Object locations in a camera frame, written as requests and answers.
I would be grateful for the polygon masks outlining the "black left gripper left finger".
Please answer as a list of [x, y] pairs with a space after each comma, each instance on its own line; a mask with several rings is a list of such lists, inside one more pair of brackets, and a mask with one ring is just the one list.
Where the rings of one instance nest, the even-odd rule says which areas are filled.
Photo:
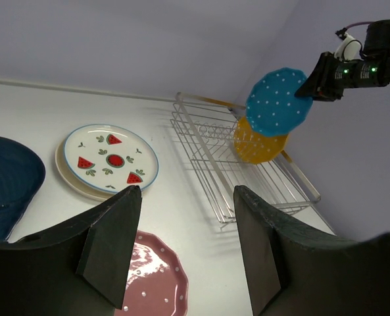
[[0, 243], [0, 315], [113, 315], [124, 303], [141, 213], [129, 186], [15, 243]]

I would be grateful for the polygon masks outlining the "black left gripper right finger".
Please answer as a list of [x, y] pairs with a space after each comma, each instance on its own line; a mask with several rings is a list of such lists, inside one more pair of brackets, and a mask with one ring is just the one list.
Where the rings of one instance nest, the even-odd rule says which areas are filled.
[[334, 236], [246, 186], [233, 201], [254, 315], [390, 315], [390, 232]]

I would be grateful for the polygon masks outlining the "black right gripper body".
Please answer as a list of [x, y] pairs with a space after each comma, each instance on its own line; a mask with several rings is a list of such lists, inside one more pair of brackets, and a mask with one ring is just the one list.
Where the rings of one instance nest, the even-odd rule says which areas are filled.
[[345, 89], [374, 88], [384, 85], [381, 61], [353, 59], [340, 61], [332, 53], [320, 55], [309, 77], [309, 96], [316, 101], [337, 101]]

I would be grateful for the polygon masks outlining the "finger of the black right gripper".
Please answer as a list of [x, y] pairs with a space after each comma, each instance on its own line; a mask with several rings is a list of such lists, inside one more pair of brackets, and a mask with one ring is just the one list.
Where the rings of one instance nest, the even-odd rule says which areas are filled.
[[316, 75], [311, 74], [295, 92], [295, 97], [311, 97], [316, 95]]

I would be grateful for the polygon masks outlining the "blue polka dot plate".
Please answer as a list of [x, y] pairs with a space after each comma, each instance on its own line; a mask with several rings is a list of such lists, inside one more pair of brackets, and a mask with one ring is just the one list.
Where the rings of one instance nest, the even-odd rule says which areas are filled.
[[252, 130], [266, 137], [284, 136], [302, 124], [313, 103], [311, 97], [295, 96], [305, 81], [305, 73], [293, 68], [280, 68], [260, 79], [245, 102]]

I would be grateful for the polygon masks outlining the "yellow polka dot plate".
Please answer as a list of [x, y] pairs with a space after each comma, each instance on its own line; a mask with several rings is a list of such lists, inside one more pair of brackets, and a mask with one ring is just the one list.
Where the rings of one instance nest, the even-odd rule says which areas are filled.
[[263, 136], [253, 131], [246, 117], [239, 119], [233, 133], [233, 144], [244, 163], [261, 164], [277, 157], [287, 143], [288, 135]]

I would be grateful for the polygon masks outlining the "pink polka dot plate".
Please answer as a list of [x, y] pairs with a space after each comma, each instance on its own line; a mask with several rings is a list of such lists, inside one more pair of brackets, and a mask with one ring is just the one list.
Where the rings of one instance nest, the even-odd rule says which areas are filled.
[[176, 254], [159, 237], [137, 233], [123, 306], [116, 316], [184, 316], [189, 281]]

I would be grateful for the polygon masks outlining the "cream pink branch plate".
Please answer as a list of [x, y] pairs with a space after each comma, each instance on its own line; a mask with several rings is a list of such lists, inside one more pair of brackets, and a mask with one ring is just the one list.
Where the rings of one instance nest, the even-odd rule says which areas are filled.
[[63, 140], [55, 150], [55, 165], [56, 165], [56, 168], [60, 174], [60, 177], [74, 191], [78, 192], [79, 194], [81, 194], [89, 199], [92, 199], [95, 201], [105, 201], [105, 200], [111, 198], [114, 194], [97, 191], [96, 189], [93, 189], [89, 186], [86, 186], [82, 181], [78, 180], [74, 176], [74, 174], [68, 168], [68, 165], [66, 164], [66, 161], [64, 158], [64, 143], [65, 143], [65, 140]]

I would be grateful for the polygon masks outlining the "white watermelon pattern plate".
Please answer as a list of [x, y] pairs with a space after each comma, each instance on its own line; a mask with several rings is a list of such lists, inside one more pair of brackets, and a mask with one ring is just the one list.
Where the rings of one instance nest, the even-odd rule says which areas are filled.
[[116, 194], [129, 185], [148, 188], [159, 172], [153, 148], [125, 128], [90, 124], [72, 131], [62, 145], [64, 162], [84, 185]]

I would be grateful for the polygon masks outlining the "dark blue leaf-shaped plate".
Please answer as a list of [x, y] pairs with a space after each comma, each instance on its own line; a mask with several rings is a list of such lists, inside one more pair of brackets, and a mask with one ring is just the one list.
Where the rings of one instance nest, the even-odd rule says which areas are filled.
[[30, 148], [0, 137], [0, 242], [16, 224], [45, 180], [45, 165]]

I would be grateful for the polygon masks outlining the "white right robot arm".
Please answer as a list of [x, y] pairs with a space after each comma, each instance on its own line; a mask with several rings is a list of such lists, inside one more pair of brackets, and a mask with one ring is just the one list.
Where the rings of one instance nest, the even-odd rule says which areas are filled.
[[345, 89], [381, 88], [390, 84], [390, 20], [358, 22], [336, 32], [341, 45], [323, 52], [296, 97], [332, 102]]

